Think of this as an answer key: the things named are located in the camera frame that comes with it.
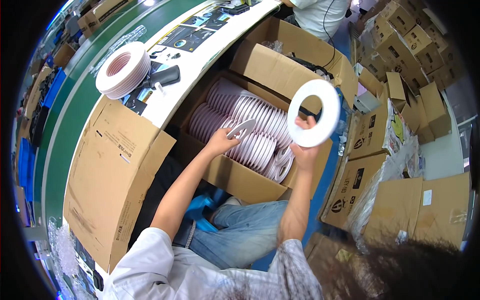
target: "worker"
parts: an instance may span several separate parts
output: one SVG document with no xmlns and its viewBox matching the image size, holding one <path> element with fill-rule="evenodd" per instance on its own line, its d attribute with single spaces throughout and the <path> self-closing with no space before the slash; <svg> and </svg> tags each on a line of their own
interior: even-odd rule
<svg viewBox="0 0 480 300">
<path fill-rule="evenodd" d="M 70 39 L 78 43 L 78 39 L 82 35 L 82 31 L 78 25 L 78 16 L 71 16 L 70 14 L 65 16 L 65 30 L 70 34 Z"/>
<path fill-rule="evenodd" d="M 310 129 L 315 120 L 297 118 L 295 123 Z M 190 248 L 178 245 L 176 241 L 184 235 L 183 215 L 208 165 L 240 143 L 227 138 L 229 131 L 218 129 L 171 184 L 150 227 L 140 233 L 106 280 L 104 299 L 321 300 L 326 293 L 343 300 L 439 299 L 455 282 L 452 278 L 461 266 L 458 250 L 413 241 L 371 248 L 370 255 L 348 261 L 325 256 L 325 264 L 316 269 L 325 282 L 324 288 L 320 286 L 301 243 L 318 146 L 290 145 L 297 174 L 289 201 L 240 206 L 229 200 L 209 218 L 223 229 L 193 229 L 187 238 Z M 276 246 L 268 272 L 244 269 Z"/>
<path fill-rule="evenodd" d="M 328 42 L 345 17 L 352 0 L 282 0 L 293 8 L 286 22 Z"/>
</svg>

